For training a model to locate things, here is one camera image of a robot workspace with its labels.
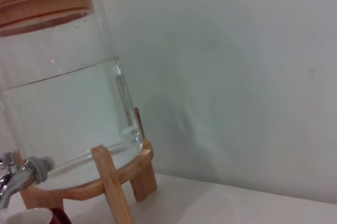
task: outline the bamboo stand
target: bamboo stand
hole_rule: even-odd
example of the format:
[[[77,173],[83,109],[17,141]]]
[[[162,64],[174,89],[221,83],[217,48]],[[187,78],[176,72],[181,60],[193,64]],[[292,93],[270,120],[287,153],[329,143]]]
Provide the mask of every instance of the bamboo stand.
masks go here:
[[[104,193],[112,214],[116,219],[116,223],[133,224],[133,216],[121,185],[130,181],[137,201],[143,201],[157,189],[157,183],[151,164],[153,149],[150,142],[145,139],[142,121],[137,108],[135,112],[142,131],[144,143],[142,151],[134,160],[116,170],[111,154],[107,148],[102,145],[97,146],[91,149],[91,153],[100,173],[100,179],[73,188],[51,191],[29,186],[21,191],[21,196],[27,209],[63,209],[63,199],[83,201]]]

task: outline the bamboo lid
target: bamboo lid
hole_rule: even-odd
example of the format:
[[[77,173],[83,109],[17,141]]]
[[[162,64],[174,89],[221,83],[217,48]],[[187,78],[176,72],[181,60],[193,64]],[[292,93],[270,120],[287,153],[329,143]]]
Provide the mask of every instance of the bamboo lid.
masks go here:
[[[0,36],[54,27],[92,12],[92,0],[0,0]]]

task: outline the white countertop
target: white countertop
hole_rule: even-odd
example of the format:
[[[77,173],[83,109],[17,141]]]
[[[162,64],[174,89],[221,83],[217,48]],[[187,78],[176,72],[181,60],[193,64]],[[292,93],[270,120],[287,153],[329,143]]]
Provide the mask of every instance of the white countertop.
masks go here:
[[[317,224],[336,223],[337,205],[245,190],[157,174],[158,190],[136,203],[130,183],[123,185],[138,224]],[[73,224],[112,224],[103,195],[86,201],[65,200]],[[19,193],[10,211],[25,209]]]

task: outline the glass beverage dispenser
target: glass beverage dispenser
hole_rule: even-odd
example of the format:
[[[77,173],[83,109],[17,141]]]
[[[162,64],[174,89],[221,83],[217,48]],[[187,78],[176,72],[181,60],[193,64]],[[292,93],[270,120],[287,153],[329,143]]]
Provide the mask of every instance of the glass beverage dispenser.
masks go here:
[[[142,148],[107,27],[100,0],[0,0],[0,105],[22,156],[55,162],[42,189],[99,178],[100,144],[116,168]]]

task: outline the white mug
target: white mug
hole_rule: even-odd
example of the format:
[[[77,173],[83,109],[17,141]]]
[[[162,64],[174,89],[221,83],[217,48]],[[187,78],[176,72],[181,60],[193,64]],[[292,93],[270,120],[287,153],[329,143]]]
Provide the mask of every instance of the white mug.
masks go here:
[[[35,208],[0,219],[0,224],[71,224],[65,212],[59,208]]]

